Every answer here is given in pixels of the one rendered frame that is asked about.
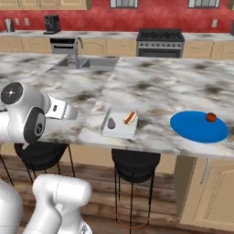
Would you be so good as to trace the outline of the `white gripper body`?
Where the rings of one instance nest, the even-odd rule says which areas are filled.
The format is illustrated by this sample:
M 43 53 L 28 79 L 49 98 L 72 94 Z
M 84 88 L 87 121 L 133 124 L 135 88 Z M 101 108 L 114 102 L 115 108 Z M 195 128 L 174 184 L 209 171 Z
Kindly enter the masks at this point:
M 48 96 L 49 108 L 45 116 L 47 118 L 59 119 L 59 120 L 76 120 L 78 117 L 78 111 L 67 102 Z

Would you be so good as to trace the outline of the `clear tupperware container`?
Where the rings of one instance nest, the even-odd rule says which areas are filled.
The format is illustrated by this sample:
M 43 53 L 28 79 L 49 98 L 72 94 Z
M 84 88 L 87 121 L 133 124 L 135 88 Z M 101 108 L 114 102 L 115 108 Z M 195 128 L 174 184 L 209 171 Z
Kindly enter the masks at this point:
M 124 124 L 123 119 L 129 112 L 135 112 L 136 117 L 130 124 Z M 108 120 L 113 118 L 116 126 L 114 129 L 109 129 L 107 126 Z M 130 108 L 117 108 L 111 107 L 101 124 L 101 135 L 105 137 L 121 138 L 121 139 L 133 139 L 136 133 L 136 127 L 138 123 L 139 112 Z

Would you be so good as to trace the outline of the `large blue plate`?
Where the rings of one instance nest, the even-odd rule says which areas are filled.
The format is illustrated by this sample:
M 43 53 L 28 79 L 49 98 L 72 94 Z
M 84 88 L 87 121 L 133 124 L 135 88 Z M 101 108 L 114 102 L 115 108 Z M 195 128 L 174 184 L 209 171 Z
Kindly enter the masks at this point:
M 208 122 L 206 116 L 207 112 L 177 112 L 171 117 L 170 125 L 178 135 L 193 142 L 214 144 L 225 140 L 229 136 L 228 126 L 219 117 Z

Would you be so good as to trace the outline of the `black bar stool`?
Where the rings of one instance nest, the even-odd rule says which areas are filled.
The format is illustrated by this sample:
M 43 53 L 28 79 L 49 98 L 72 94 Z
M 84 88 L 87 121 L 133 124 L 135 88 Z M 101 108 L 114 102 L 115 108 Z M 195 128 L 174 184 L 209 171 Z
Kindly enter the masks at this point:
M 0 147 L 0 178 L 15 185 L 17 180 L 33 184 L 39 173 L 52 167 L 61 175 L 61 158 L 69 154 L 70 176 L 75 176 L 71 149 L 68 144 L 3 144 Z
M 123 149 L 112 149 L 112 160 L 114 163 L 114 189 L 115 189 L 115 220 L 124 225 L 118 217 L 118 204 L 121 201 L 121 180 L 131 184 L 130 198 L 130 221 L 127 228 L 129 234 L 132 229 L 140 229 L 149 224 L 151 214 L 151 204 L 154 189 L 155 169 L 159 165 L 161 155 L 159 153 L 148 153 L 139 151 L 130 151 Z M 151 180 L 147 220 L 139 226 L 133 225 L 133 185 L 141 184 Z

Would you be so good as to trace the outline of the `steel sink basin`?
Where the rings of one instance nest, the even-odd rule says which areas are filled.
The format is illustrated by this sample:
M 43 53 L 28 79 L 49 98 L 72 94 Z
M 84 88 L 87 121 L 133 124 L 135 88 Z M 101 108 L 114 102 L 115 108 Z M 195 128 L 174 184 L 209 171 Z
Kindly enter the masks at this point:
M 54 69 L 87 69 L 113 71 L 117 62 L 117 57 L 78 57 L 66 56 L 58 62 Z

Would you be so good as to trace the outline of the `silver tap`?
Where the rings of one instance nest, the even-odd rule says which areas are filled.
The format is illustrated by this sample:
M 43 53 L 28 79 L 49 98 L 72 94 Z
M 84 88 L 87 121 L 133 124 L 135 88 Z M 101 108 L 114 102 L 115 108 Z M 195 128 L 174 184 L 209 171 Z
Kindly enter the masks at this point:
M 83 47 L 83 41 L 82 41 L 81 37 L 77 37 L 75 39 L 74 55 L 70 57 L 70 61 L 75 64 L 76 69 L 78 69 L 80 67 L 79 47 Z

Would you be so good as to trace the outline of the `steel dishwasher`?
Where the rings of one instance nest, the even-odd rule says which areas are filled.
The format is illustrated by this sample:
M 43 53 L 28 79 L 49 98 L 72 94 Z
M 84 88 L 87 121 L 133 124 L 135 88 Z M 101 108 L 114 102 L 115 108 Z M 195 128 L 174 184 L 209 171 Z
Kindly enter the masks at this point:
M 74 38 L 58 38 L 50 39 L 51 52 L 53 54 L 70 54 L 76 51 L 76 40 Z

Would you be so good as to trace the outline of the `hot dog in bun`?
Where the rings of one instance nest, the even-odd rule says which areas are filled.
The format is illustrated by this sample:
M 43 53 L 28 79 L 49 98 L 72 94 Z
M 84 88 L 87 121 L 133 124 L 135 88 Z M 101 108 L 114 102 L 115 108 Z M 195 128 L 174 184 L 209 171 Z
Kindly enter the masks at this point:
M 130 124 L 136 117 L 135 112 L 129 112 L 128 115 L 123 119 L 124 124 Z

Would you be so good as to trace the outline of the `beige base cupboard run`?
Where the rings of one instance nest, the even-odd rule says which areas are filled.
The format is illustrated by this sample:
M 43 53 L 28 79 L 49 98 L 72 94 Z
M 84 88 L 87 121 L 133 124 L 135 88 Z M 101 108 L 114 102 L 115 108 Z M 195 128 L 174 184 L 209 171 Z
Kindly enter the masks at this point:
M 84 38 L 82 55 L 130 57 L 136 55 L 134 39 Z M 48 37 L 0 36 L 0 51 L 51 54 Z M 183 59 L 234 59 L 234 40 L 187 39 L 182 50 Z

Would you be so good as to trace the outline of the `black coffee machine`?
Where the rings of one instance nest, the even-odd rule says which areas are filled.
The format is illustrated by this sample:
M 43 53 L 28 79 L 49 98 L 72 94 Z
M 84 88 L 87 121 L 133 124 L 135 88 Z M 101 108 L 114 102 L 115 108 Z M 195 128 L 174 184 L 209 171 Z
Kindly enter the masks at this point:
M 45 35 L 53 35 L 60 31 L 60 22 L 58 15 L 45 15 L 44 16 L 44 24 L 46 31 Z

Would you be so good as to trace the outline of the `black stove with oven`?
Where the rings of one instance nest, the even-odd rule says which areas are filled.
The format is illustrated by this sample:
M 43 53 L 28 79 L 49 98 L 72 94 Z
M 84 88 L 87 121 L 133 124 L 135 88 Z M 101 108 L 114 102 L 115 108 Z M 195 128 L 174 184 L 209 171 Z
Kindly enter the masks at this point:
M 136 56 L 178 59 L 182 57 L 184 44 L 180 29 L 140 28 L 136 38 Z

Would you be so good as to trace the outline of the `white framed window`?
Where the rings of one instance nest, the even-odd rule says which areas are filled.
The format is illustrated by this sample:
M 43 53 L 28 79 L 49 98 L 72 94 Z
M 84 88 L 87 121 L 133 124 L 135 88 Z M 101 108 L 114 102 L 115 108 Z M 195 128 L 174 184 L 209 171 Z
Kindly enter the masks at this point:
M 138 0 L 110 0 L 110 5 L 112 8 L 114 8 L 114 7 L 137 8 L 138 7 Z
M 188 0 L 189 8 L 219 8 L 220 0 Z

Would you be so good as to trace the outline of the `red tomato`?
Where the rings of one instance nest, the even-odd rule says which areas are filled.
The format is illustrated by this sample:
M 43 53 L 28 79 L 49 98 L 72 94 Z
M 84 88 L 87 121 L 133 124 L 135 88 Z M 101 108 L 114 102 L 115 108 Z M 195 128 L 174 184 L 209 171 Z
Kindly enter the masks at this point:
M 213 112 L 208 112 L 207 116 L 206 116 L 206 119 L 207 119 L 208 122 L 214 122 L 217 119 L 217 116 Z

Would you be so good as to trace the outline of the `beige island cupboard door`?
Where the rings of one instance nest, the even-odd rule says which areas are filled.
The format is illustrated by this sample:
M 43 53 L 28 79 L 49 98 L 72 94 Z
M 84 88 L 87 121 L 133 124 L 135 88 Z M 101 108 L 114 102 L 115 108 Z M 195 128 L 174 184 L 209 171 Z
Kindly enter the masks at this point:
M 180 222 L 234 232 L 234 160 L 211 159 L 207 179 L 200 185 L 206 162 L 194 162 Z

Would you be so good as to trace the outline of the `beige wall cupboard run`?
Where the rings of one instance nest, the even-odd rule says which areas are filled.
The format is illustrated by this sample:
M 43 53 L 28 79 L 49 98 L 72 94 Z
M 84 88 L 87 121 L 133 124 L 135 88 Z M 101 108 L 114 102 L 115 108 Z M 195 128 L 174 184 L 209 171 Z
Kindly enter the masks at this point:
M 89 10 L 91 0 L 0 0 L 0 10 Z

